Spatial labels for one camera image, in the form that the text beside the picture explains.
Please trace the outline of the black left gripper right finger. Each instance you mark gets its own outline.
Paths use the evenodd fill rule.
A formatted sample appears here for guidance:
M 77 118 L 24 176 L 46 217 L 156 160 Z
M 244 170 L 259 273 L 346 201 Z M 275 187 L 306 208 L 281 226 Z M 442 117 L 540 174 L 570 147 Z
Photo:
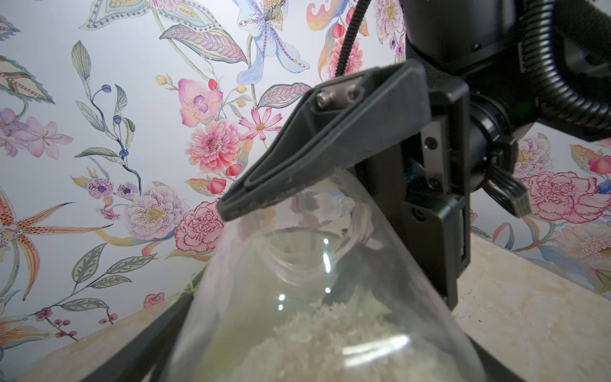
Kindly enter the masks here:
M 474 339 L 470 338 L 469 340 L 472 342 L 480 358 L 487 382 L 524 382 L 524 379 L 498 361 L 490 352 L 475 342 Z

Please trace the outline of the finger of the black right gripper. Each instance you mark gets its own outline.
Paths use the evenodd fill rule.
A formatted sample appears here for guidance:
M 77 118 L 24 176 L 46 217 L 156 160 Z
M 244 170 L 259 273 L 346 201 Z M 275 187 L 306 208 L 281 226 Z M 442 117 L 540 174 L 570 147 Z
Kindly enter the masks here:
M 431 122 L 424 66 L 342 76 L 310 89 L 277 139 L 218 202 L 224 221 L 275 205 L 418 133 Z

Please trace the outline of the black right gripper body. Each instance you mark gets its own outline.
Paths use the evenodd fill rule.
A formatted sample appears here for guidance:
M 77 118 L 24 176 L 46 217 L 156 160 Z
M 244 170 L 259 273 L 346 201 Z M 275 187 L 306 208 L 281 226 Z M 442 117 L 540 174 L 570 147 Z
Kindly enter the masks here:
M 442 301 L 458 304 L 469 263 L 466 159 L 469 87 L 447 77 L 429 87 L 432 120 L 404 141 L 356 165 L 356 176 Z

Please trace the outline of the clear plastic rice jar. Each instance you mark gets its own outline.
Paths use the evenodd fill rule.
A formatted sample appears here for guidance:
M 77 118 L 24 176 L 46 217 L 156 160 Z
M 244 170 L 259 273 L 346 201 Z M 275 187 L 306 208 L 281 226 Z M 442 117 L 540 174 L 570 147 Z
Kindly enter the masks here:
M 224 225 L 163 381 L 482 381 L 364 187 L 337 173 Z

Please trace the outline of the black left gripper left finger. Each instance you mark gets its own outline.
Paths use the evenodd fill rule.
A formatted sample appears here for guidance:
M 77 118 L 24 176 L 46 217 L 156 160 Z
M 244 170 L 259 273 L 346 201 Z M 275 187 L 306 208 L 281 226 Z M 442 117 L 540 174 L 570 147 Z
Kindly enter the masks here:
M 193 303 L 190 283 L 161 316 L 84 380 L 160 381 Z

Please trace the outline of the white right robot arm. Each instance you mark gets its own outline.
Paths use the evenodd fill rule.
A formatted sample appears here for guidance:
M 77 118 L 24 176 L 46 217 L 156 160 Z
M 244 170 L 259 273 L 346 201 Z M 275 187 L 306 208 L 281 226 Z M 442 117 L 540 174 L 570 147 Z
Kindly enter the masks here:
M 402 1 L 406 60 L 347 71 L 369 3 L 351 18 L 332 80 L 299 101 L 269 151 L 222 197 L 225 221 L 354 170 L 449 307 L 469 265 L 469 196 L 515 217 L 582 224 L 610 194 L 571 175 L 515 176 L 535 122 L 610 136 L 610 17 L 589 1 Z

